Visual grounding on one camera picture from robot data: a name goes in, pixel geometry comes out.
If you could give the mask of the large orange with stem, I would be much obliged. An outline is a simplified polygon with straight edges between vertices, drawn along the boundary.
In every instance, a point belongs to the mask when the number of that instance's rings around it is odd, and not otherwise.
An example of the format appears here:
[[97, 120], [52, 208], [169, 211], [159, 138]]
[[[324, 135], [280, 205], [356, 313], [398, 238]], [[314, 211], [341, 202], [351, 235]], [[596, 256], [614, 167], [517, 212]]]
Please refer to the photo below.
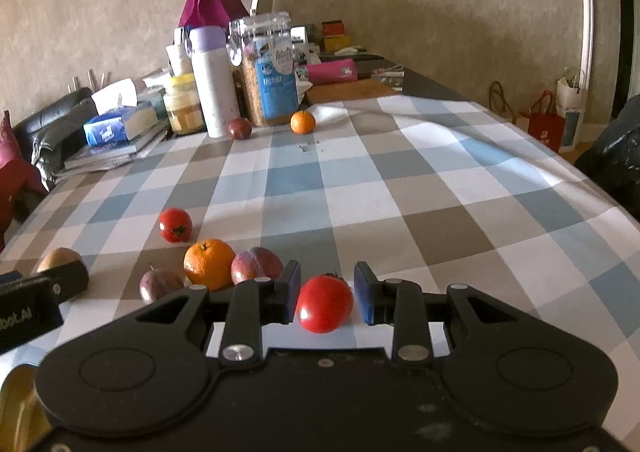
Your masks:
[[212, 292], [233, 284], [231, 265], [235, 251], [218, 238], [198, 241], [183, 257], [183, 270], [192, 284], [205, 285]]

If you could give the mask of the yellow lid glass jar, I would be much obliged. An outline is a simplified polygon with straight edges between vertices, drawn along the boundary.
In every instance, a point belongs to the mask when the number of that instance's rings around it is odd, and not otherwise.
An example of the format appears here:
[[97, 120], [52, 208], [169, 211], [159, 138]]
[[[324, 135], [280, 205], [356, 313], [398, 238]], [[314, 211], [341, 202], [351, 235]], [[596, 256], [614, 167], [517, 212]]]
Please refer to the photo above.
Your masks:
[[185, 136], [203, 131], [205, 122], [194, 75], [172, 76], [165, 90], [165, 111], [174, 134]]

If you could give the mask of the red shopping bag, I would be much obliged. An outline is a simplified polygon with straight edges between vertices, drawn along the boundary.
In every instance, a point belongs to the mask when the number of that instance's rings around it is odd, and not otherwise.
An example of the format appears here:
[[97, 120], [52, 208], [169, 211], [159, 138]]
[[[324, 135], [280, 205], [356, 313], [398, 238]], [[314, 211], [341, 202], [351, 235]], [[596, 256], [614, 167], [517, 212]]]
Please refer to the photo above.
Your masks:
[[516, 118], [518, 128], [555, 153], [560, 149], [564, 124], [564, 118], [556, 112], [555, 95], [550, 90], [544, 90], [536, 102]]

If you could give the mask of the red cushion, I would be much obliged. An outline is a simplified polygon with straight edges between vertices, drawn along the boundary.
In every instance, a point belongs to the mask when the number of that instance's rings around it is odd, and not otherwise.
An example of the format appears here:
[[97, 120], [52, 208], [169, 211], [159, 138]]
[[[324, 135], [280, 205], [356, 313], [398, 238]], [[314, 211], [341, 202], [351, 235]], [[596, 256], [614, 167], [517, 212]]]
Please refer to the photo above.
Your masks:
[[6, 246], [4, 235], [14, 218], [14, 205], [23, 190], [44, 195], [40, 173], [25, 160], [11, 126], [9, 111], [1, 114], [1, 248]]

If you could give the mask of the magenta fabric bag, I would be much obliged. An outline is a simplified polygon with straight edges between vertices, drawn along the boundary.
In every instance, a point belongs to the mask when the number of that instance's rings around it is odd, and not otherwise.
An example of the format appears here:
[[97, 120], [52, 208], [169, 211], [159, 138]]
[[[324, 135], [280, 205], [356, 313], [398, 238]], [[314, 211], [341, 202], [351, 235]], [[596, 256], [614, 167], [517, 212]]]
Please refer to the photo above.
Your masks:
[[243, 19], [249, 14], [242, 0], [186, 0], [178, 27], [227, 28], [232, 21]]

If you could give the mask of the white and lilac thermos bottle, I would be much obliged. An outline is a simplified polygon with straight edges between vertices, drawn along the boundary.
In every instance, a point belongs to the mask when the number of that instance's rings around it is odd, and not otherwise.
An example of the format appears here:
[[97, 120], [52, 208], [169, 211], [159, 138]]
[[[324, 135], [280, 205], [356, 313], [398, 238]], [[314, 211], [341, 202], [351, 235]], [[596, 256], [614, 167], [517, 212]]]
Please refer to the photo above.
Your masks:
[[191, 62], [210, 138], [228, 136], [232, 120], [240, 116], [227, 50], [226, 31], [203, 26], [190, 31]]

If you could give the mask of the stack of books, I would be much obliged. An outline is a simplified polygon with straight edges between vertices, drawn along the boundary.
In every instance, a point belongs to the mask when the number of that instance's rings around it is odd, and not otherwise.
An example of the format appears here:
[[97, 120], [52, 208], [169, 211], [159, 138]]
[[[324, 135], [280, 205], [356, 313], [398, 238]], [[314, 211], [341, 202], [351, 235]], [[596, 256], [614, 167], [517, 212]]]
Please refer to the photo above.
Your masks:
[[63, 168], [55, 172], [55, 178], [82, 174], [83, 172], [97, 172], [98, 170], [115, 168], [135, 160], [138, 156], [148, 154], [169, 132], [169, 123], [162, 120], [144, 134], [130, 142], [110, 142], [104, 146], [84, 146], [73, 156], [68, 158]]

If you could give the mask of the black leather sofa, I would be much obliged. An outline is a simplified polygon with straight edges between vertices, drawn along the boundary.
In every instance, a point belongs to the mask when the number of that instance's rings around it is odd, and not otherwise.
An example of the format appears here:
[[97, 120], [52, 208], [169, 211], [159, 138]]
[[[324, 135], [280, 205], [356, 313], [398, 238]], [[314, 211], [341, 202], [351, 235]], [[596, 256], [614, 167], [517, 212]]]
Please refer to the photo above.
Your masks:
[[50, 192], [66, 160], [86, 144], [84, 125], [96, 116], [88, 87], [66, 94], [13, 127], [23, 156], [37, 168]]

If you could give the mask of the clear glass cereal jar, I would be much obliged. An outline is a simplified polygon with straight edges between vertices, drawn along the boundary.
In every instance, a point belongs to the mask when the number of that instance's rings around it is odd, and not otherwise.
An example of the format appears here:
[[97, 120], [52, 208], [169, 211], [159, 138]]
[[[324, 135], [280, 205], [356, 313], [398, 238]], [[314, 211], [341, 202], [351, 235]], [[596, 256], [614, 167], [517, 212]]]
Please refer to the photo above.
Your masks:
[[240, 68], [248, 118], [255, 126], [287, 123], [298, 110], [295, 53], [288, 12], [246, 16], [229, 24], [233, 65]]

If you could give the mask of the pink pencil case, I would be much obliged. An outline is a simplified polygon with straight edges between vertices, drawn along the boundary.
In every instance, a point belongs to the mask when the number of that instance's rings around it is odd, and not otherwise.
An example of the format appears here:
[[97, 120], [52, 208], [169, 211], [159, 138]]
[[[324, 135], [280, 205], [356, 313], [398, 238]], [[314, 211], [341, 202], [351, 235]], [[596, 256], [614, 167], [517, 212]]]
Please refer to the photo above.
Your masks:
[[358, 71], [352, 59], [333, 60], [306, 66], [308, 80], [314, 86], [356, 82]]

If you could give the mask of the red tomato with calyx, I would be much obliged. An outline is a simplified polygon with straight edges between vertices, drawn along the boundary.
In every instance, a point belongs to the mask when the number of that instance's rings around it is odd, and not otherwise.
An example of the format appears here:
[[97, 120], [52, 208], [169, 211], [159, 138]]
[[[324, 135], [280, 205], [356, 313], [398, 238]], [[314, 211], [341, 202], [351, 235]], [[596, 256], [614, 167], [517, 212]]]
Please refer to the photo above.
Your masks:
[[182, 208], [165, 209], [158, 218], [160, 235], [169, 243], [186, 242], [192, 233], [191, 216]]

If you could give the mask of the reddish purple plum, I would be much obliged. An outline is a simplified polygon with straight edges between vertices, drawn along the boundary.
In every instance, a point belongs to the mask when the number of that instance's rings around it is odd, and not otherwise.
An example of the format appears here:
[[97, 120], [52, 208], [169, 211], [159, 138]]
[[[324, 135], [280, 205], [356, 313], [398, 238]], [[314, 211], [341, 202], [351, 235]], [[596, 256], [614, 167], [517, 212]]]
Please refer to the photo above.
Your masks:
[[231, 279], [234, 284], [257, 278], [277, 279], [282, 271], [280, 258], [271, 250], [259, 246], [237, 254], [231, 263]]

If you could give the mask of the white shopping bag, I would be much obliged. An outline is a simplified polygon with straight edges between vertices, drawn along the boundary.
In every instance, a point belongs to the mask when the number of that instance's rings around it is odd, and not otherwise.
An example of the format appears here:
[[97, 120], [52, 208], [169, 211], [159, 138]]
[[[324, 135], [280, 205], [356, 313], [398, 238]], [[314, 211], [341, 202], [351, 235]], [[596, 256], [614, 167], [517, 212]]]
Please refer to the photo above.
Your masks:
[[582, 86], [585, 73], [578, 68], [566, 68], [556, 82], [556, 112], [564, 120], [560, 152], [573, 151], [578, 143], [586, 112], [587, 89]]

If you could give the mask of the checkered tablecloth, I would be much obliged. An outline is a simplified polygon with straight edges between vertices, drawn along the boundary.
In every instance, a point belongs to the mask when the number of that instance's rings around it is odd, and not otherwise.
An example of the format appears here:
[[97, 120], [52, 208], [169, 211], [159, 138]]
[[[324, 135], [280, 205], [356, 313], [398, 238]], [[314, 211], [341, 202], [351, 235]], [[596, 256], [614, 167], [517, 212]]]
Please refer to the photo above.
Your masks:
[[88, 290], [64, 324], [5, 354], [3, 372], [142, 304], [149, 266], [180, 270], [186, 246], [157, 221], [178, 207], [194, 241], [297, 260], [305, 278], [382, 279], [427, 292], [465, 283], [605, 351], [620, 386], [606, 429], [639, 446], [639, 227], [558, 154], [472, 102], [389, 97], [317, 106], [317, 125], [245, 141], [202, 134], [109, 172], [68, 178], [9, 240], [3, 271], [52, 250], [81, 254]]

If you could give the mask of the dark red plum near bottle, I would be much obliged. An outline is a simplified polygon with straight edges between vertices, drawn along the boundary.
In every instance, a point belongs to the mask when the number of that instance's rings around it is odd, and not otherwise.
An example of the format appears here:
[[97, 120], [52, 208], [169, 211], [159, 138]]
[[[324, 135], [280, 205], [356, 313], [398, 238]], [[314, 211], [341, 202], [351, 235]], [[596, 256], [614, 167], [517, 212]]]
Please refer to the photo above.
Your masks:
[[249, 139], [252, 131], [252, 124], [244, 117], [238, 117], [229, 123], [229, 134], [234, 140]]

